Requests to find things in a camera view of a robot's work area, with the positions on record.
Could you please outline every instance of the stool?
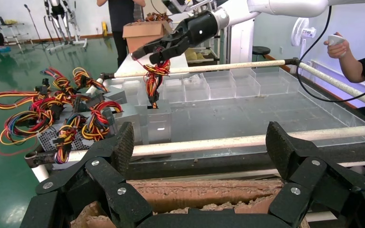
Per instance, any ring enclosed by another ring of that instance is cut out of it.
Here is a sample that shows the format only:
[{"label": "stool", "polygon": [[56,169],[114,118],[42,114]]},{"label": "stool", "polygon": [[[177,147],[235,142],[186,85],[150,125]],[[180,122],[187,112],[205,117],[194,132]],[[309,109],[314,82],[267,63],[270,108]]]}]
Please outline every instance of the stool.
[{"label": "stool", "polygon": [[256,62],[258,62],[258,56],[265,58],[265,55],[270,53],[270,49],[262,46],[252,46],[252,54],[257,55]]}]

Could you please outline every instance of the microphone stand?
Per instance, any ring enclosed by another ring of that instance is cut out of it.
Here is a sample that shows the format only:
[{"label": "microphone stand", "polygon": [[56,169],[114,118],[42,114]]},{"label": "microphone stand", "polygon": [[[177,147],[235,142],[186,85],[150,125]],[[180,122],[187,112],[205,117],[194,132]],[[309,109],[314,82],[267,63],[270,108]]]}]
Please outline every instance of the microphone stand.
[{"label": "microphone stand", "polygon": [[34,23],[33,16],[31,15],[30,9],[27,7],[26,4],[24,4],[24,7],[26,7],[26,9],[29,11],[31,21],[33,22],[34,29],[36,30],[37,36],[38,36],[38,39],[39,39],[38,44],[34,45],[33,48],[36,48],[36,46],[41,45],[42,46],[41,49],[45,51],[50,44],[46,44],[47,43],[46,40],[41,40],[40,34],[38,33],[38,30],[37,30],[36,24]]}]

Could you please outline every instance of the controller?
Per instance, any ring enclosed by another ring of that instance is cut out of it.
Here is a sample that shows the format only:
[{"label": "controller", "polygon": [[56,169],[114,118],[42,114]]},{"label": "controller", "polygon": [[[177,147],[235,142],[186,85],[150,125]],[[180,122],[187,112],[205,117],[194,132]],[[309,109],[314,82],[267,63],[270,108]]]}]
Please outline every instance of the controller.
[{"label": "controller", "polygon": [[345,41],[345,38],[338,36],[338,35],[329,35],[328,36],[328,46],[342,44],[344,41]]}]

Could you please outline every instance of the black cable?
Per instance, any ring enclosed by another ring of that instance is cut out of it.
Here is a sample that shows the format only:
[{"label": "black cable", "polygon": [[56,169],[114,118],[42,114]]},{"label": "black cable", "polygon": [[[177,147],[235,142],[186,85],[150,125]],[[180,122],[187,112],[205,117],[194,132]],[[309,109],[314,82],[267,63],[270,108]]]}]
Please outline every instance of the black cable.
[{"label": "black cable", "polygon": [[301,63],[301,61],[304,59],[304,57],[306,56],[306,54],[317,44],[317,42],[322,38],[322,36],[324,35],[325,31],[327,30],[328,28],[328,25],[329,25],[329,21],[331,19],[331,11],[332,11],[332,6],[329,6],[329,11],[328,11],[328,18],[327,18],[327,23],[325,24],[325,28],[324,30],[322,31],[321,35],[317,38],[317,40],[313,43],[313,45],[311,45],[307,51],[303,54],[303,56],[300,58],[298,64],[296,65],[296,77],[298,79],[298,82],[300,83],[301,87],[304,89],[304,91],[306,91],[310,96],[312,96],[313,98],[317,99],[317,100],[320,100],[320,101],[325,101],[325,102],[332,102],[332,103],[342,103],[342,102],[348,102],[348,101],[353,101],[353,100],[356,100],[362,96],[365,95],[365,93],[362,93],[358,96],[355,96],[355,97],[352,97],[352,98],[349,98],[349,99],[346,99],[346,100],[339,100],[339,101],[333,101],[333,100],[327,100],[327,99],[324,99],[324,98],[320,98],[314,94],[312,94],[310,91],[308,91],[306,89],[306,87],[303,85],[303,82],[301,81],[301,76],[298,74],[298,69],[299,69],[299,65]]}]

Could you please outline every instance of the cardboard box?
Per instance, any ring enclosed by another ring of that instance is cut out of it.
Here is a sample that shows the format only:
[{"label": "cardboard box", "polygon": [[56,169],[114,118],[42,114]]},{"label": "cardboard box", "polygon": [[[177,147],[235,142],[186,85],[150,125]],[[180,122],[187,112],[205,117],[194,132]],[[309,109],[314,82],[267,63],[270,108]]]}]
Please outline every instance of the cardboard box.
[{"label": "cardboard box", "polygon": [[124,26],[123,37],[128,44],[129,53],[143,45],[172,32],[167,21],[143,21],[129,23]]}]

